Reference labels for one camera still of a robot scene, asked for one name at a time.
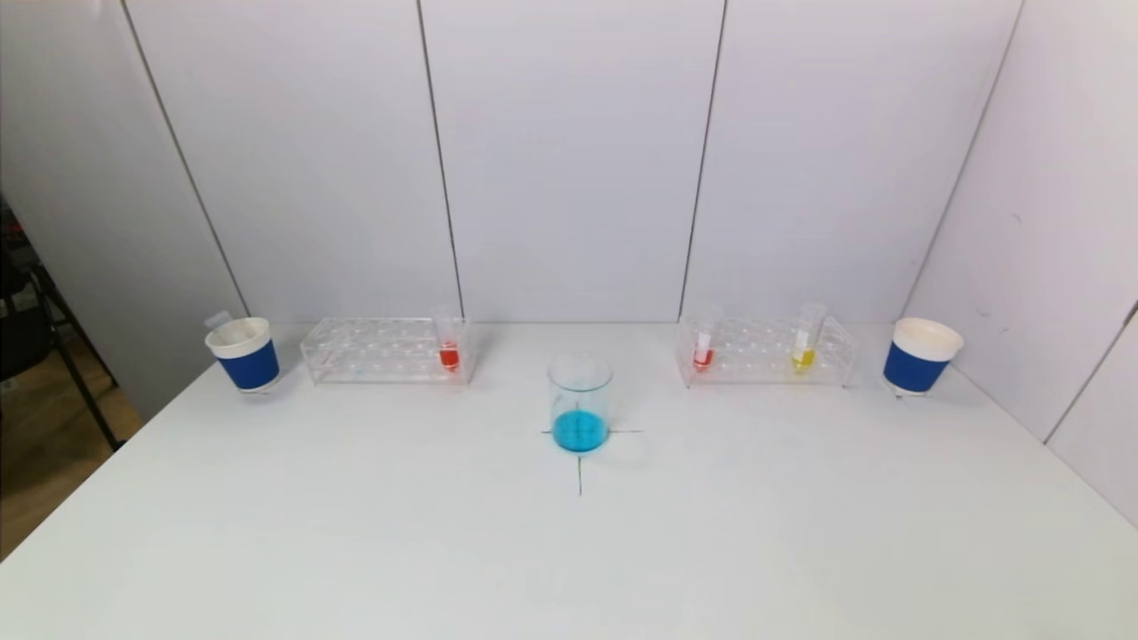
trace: tabletop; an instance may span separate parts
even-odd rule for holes
[[[487,325],[469,387],[315,387],[277,327],[270,393],[214,366],[0,564],[0,637],[1138,637],[1138,531],[850,329],[848,388],[685,388],[674,325]],[[582,348],[616,433],[578,459],[542,432]]]

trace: clear acrylic test tube rack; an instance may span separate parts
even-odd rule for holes
[[[430,318],[325,318],[300,342],[314,384],[470,381],[477,350],[468,322],[454,319],[459,367],[447,371],[439,360],[438,336]]]
[[[694,320],[682,318],[676,362],[687,386],[703,384],[775,384],[844,386],[857,360],[857,340],[832,315],[822,323],[814,364],[799,372],[791,361],[794,319],[724,318],[712,339],[715,354],[706,370],[692,362]]]

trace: glass beaker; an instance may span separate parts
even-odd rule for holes
[[[554,358],[549,375],[553,441],[574,453],[601,446],[609,435],[612,367],[591,353],[571,353]]]

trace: panel seam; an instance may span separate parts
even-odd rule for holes
[[[719,58],[723,56],[723,32],[727,25],[727,2],[723,0],[723,14],[719,16],[719,42],[715,49],[715,71],[711,73],[711,95],[708,97],[708,117],[703,124],[703,149],[700,151],[700,171],[695,178],[695,203],[692,206],[692,228],[687,233],[687,256],[684,260],[684,280],[679,286],[679,310],[676,321],[684,314],[684,298],[687,295],[687,273],[692,269],[692,245],[695,241],[695,216],[700,211],[700,192],[703,188],[703,166],[708,157],[708,137],[711,132],[711,110],[715,107],[715,88],[719,80]]]

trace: blue and white cup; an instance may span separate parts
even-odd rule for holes
[[[242,393],[261,391],[281,374],[269,320],[264,318],[230,320],[209,331],[206,346]]]
[[[901,318],[885,359],[885,381],[897,395],[922,395],[964,346],[953,329],[922,318]]]

